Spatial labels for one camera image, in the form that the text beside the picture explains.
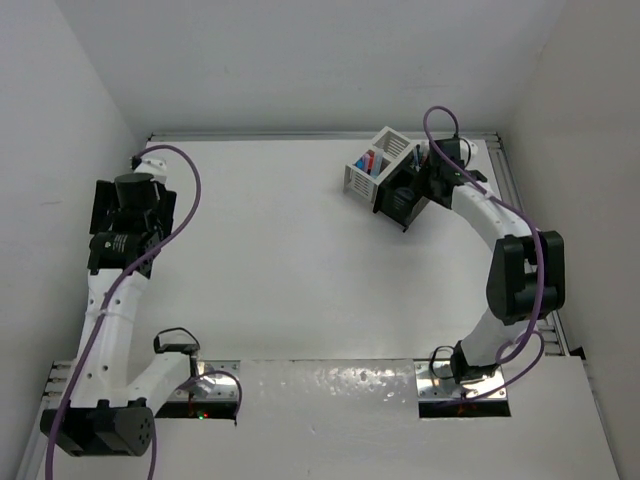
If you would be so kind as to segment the blue gel pen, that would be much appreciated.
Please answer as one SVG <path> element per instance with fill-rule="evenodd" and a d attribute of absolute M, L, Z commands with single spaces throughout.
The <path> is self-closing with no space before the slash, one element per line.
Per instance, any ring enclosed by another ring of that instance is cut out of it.
<path fill-rule="evenodd" d="M 416 169 L 421 168 L 422 153 L 423 147 L 421 145 L 416 145 L 414 148 L 414 164 Z"/>

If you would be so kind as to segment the orange cap black highlighter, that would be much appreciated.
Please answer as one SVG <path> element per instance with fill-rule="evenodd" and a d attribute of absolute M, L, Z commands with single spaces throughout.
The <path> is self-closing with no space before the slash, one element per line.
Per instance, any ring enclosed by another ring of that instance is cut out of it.
<path fill-rule="evenodd" d="M 377 176 L 379 174 L 381 156 L 377 151 L 369 151 L 369 165 L 368 172 L 371 176 Z"/>

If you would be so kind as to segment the round translucent tape dispenser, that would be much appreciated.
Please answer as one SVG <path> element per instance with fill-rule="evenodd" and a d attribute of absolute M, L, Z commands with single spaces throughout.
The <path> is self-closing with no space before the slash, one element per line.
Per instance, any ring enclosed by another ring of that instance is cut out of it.
<path fill-rule="evenodd" d="M 397 211 L 410 210 L 413 205 L 414 191 L 408 187 L 399 187 L 393 192 L 393 208 Z"/>

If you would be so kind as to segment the light blue highlighter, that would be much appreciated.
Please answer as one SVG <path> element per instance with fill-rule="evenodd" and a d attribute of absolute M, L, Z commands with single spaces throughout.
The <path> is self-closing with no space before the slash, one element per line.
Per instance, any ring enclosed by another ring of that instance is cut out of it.
<path fill-rule="evenodd" d="M 373 177 L 377 177 L 380 174 L 383 167 L 383 162 L 384 162 L 384 153 L 377 151 L 374 155 L 374 164 L 371 171 L 371 174 Z"/>

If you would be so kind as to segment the lilac highlighter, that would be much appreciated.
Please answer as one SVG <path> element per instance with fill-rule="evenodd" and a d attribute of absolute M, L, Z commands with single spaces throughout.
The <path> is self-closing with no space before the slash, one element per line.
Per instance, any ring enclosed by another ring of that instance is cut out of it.
<path fill-rule="evenodd" d="M 373 164 L 373 156 L 369 153 L 363 156 L 363 170 L 369 172 Z"/>

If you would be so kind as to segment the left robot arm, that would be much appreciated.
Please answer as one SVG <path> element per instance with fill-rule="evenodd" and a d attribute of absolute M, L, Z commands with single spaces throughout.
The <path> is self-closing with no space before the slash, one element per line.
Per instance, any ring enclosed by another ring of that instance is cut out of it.
<path fill-rule="evenodd" d="M 197 344 L 155 340 L 150 365 L 128 378 L 138 304 L 159 247 L 171 236 L 176 199 L 150 173 L 96 184 L 78 356 L 59 406 L 40 420 L 49 442 L 70 456 L 143 455 L 156 414 L 192 372 Z"/>

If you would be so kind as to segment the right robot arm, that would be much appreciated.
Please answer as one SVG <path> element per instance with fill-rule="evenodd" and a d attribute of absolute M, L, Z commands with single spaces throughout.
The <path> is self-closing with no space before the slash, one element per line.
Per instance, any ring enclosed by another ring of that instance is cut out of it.
<path fill-rule="evenodd" d="M 489 376 L 510 361 L 528 342 L 535 323 L 565 302 L 562 236 L 537 230 L 499 199 L 481 172 L 464 168 L 461 149 L 457 137 L 431 143 L 420 170 L 427 199 L 466 220 L 492 254 L 487 310 L 450 357 L 458 384 Z"/>

